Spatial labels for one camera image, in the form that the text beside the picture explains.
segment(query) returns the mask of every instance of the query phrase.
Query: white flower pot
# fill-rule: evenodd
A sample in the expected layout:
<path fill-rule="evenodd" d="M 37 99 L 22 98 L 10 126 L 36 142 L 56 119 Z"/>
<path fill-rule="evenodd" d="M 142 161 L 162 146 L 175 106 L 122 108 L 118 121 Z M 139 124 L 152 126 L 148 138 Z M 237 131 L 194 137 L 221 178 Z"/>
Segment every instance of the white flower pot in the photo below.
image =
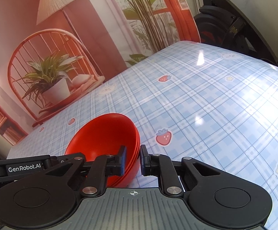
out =
<path fill-rule="evenodd" d="M 53 87 L 42 93 L 45 100 L 57 104 L 71 95 L 66 79 L 59 80 Z"/>

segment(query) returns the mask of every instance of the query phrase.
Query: chair backrest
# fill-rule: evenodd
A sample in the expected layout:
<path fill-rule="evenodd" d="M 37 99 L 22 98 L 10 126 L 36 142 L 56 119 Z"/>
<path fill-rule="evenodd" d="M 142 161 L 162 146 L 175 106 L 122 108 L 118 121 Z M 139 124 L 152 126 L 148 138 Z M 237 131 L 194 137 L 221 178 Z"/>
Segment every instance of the chair backrest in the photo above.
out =
<path fill-rule="evenodd" d="M 8 65 L 8 82 L 12 91 L 34 119 L 37 119 L 38 112 L 46 106 L 47 102 L 42 96 L 38 96 L 37 101 L 34 96 L 30 99 L 29 96 L 22 98 L 30 84 L 19 79 L 33 71 L 27 64 L 28 61 L 44 60 L 56 51 L 69 54 L 70 57 L 83 56 L 72 64 L 75 69 L 67 72 L 71 80 L 79 74 L 91 74 L 96 79 L 99 77 L 85 54 L 81 42 L 73 34 L 62 29 L 45 29 L 30 35 L 20 43 L 11 56 Z"/>

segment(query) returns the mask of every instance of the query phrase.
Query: wooden shelf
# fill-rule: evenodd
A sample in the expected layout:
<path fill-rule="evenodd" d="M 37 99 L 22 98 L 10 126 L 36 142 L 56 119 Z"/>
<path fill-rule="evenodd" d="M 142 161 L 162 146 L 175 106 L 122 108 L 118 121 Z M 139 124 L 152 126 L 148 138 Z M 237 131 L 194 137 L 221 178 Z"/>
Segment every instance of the wooden shelf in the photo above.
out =
<path fill-rule="evenodd" d="M 0 108 L 0 135 L 2 135 L 9 143 L 15 145 L 27 136 L 27 133 L 24 132 L 18 124 L 9 118 Z"/>

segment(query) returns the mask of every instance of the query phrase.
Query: blue plaid tablecloth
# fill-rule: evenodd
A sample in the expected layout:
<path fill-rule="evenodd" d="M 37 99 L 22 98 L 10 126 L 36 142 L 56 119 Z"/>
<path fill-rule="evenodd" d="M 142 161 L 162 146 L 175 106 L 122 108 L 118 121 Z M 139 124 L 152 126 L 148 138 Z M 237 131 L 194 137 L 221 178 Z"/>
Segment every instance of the blue plaid tablecloth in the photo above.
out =
<path fill-rule="evenodd" d="M 128 116 L 149 153 L 179 161 L 190 156 L 265 188 L 273 200 L 266 227 L 278 230 L 277 67 L 218 47 L 178 42 L 39 126 L 8 158 L 63 155 L 84 124 L 106 113 Z M 140 172 L 130 184 L 151 186 L 157 186 L 156 178 Z"/>

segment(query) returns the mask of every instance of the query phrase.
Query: exercise bike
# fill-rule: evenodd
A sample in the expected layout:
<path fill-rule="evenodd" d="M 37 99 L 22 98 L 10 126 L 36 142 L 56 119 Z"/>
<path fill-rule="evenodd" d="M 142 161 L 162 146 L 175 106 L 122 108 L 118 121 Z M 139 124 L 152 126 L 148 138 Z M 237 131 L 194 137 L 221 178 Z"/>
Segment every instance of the exercise bike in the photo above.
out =
<path fill-rule="evenodd" d="M 230 49 L 278 67 L 278 58 L 252 22 L 230 0 L 203 0 L 194 16 L 202 43 Z"/>

